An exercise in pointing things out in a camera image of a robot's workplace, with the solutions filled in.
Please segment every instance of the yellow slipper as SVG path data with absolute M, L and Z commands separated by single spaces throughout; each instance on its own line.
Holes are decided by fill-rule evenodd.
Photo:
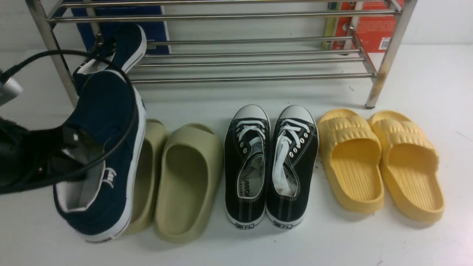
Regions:
M 378 167 L 381 144 L 366 119 L 348 109 L 335 109 L 317 127 L 325 171 L 338 202 L 357 213 L 380 210 L 384 205 Z
M 135 234 L 151 224 L 156 209 L 161 157 L 168 133 L 156 119 L 146 121 L 146 132 L 136 170 L 133 212 L 125 235 Z
M 409 118 L 381 111 L 369 119 L 383 147 L 381 175 L 396 206 L 421 222 L 442 218 L 445 202 L 437 180 L 438 154 Z

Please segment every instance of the black canvas sneaker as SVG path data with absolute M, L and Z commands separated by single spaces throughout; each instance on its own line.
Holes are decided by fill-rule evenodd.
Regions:
M 264 217 L 270 124 L 259 106 L 241 108 L 225 138 L 225 202 L 237 228 L 251 229 Z
M 310 113 L 300 106 L 287 107 L 276 121 L 273 142 L 266 213 L 275 226 L 291 229 L 304 218 L 319 146 Z

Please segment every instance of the shoe rack leg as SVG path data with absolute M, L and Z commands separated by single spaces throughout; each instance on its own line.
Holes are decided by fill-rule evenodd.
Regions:
M 53 29 L 47 21 L 47 16 L 43 5 L 41 4 L 41 0 L 26 0 L 26 4 L 30 10 L 33 20 L 36 23 L 36 26 L 38 27 L 39 33 L 41 38 L 43 38 L 46 48 L 48 50 L 60 49 Z M 72 105 L 75 106 L 77 104 L 78 97 L 64 56 L 53 55 L 51 56 L 51 59 L 66 89 L 67 95 L 69 96 Z
M 399 50 L 399 46 L 401 45 L 401 41 L 403 40 L 404 33 L 406 32 L 409 20 L 411 20 L 416 4 L 417 0 L 406 0 L 404 2 L 402 14 L 396 18 L 396 28 L 394 29 L 388 49 L 386 50 L 381 66 L 379 67 L 378 75 L 373 83 L 373 87 L 371 88 L 368 100 L 365 104 L 367 109 L 373 109 L 376 106 L 376 102 L 378 101 L 384 83 L 386 82 L 386 78 L 391 70 L 394 58 Z

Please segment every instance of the sneaker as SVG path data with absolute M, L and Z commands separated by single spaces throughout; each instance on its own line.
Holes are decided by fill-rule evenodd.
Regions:
M 118 237 L 130 223 L 133 187 L 146 129 L 146 110 L 136 90 L 137 118 L 125 142 L 105 161 L 91 168 L 82 181 L 53 187 L 59 214 L 87 242 Z M 65 125 L 93 139 L 92 145 L 69 151 L 87 163 L 109 151 L 128 127 L 133 106 L 119 73 L 111 70 L 92 75 Z
M 276 121 L 273 141 L 266 213 L 275 226 L 290 229 L 304 218 L 319 146 L 310 113 L 300 106 L 287 107 Z
M 259 106 L 241 108 L 225 138 L 227 216 L 239 229 L 251 229 L 264 217 L 268 116 Z
M 110 38 L 98 47 L 93 54 L 103 56 L 127 73 L 146 53 L 146 35 L 143 28 L 136 24 L 124 24 Z M 87 59 L 74 71 L 72 77 L 78 95 L 90 74 L 111 69 L 107 64 Z

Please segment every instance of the beige slide sandal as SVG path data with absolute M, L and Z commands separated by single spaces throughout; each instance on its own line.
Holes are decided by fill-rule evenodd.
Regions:
M 145 139 L 136 170 L 133 212 L 130 225 L 124 232 L 126 235 L 140 232 L 153 220 L 161 174 L 161 158 L 167 137 L 167 130 L 160 121 L 147 120 Z
M 222 169 L 222 142 L 208 127 L 187 124 L 169 136 L 155 213 L 162 240 L 187 243 L 203 233 Z

